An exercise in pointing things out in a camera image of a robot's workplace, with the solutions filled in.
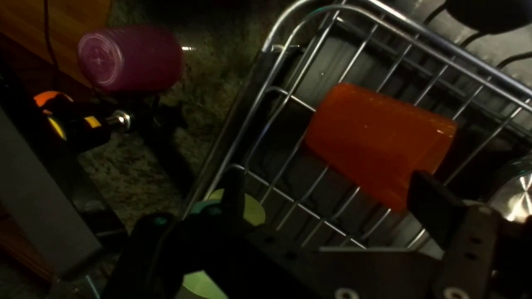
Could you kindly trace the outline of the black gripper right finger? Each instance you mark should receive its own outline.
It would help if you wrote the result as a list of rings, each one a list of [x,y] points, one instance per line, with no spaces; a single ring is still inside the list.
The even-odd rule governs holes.
[[[443,250],[430,299],[530,299],[532,225],[458,200],[432,175],[415,172],[408,212]]]

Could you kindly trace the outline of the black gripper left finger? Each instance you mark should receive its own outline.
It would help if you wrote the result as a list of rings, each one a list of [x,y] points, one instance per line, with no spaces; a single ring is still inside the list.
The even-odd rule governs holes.
[[[244,173],[222,175],[222,197],[184,220],[136,222],[104,299],[174,299],[184,276],[204,271],[229,299],[319,299],[302,255],[244,220]]]

